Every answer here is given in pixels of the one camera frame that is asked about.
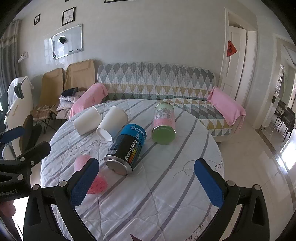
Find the person's left hand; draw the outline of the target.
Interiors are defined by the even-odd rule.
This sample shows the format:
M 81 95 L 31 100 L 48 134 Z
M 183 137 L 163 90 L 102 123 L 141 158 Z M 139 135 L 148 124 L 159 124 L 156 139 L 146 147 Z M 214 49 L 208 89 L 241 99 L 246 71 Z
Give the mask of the person's left hand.
M 0 203 L 1 213 L 6 217 L 12 217 L 15 215 L 16 208 L 14 206 L 14 201 L 6 201 Z

